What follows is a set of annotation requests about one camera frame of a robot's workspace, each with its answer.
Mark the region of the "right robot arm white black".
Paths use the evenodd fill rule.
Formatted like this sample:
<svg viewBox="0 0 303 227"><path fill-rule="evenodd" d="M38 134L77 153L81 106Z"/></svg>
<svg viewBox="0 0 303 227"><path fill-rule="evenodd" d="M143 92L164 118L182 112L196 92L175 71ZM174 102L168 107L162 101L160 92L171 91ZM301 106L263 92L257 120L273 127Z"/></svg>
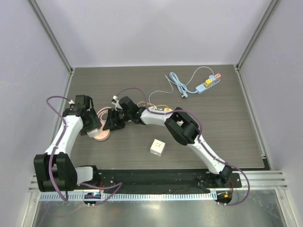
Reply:
<svg viewBox="0 0 303 227"><path fill-rule="evenodd" d="M230 183L232 167L206 143L202 136L201 123L198 119L194 120L192 114L180 107L173 111L161 111L153 107L138 106L127 96L119 100L116 96L113 97L112 104L115 107L108 110L104 130L123 129L128 121L141 125L164 126L177 143L189 147L202 159L213 174L217 186L225 187Z"/></svg>

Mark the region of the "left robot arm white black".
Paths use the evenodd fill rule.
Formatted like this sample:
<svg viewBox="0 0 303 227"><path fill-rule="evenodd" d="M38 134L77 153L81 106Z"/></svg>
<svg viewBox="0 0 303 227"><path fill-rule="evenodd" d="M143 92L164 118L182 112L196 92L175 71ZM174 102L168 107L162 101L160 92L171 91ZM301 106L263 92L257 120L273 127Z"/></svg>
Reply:
<svg viewBox="0 0 303 227"><path fill-rule="evenodd" d="M81 183L90 189L100 185L96 166L75 167L71 150L78 135L98 136L101 122L90 96L77 95L59 115L62 124L49 148L34 158L34 169L41 192L73 191Z"/></svg>

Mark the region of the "white cube socket tiger sticker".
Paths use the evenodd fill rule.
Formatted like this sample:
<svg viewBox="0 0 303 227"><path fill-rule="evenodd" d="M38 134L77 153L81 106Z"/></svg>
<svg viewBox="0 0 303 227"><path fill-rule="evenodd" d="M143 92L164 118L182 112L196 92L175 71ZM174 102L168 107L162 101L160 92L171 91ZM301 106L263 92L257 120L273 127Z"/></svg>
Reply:
<svg viewBox="0 0 303 227"><path fill-rule="evenodd" d="M93 138L93 137L96 137L96 136L99 136L100 135L100 131L99 129L95 128L91 131L88 131L87 132L87 135L90 137L90 138Z"/></svg>

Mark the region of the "white cube socket plain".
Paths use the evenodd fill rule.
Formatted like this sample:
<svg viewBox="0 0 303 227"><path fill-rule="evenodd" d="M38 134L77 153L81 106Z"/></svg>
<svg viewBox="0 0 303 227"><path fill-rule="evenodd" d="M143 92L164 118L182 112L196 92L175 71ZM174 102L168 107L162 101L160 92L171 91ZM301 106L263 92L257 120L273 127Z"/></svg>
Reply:
<svg viewBox="0 0 303 227"><path fill-rule="evenodd" d="M161 157L162 153L165 149L166 143L157 139L154 139L151 147L150 147L150 152L156 156Z"/></svg>

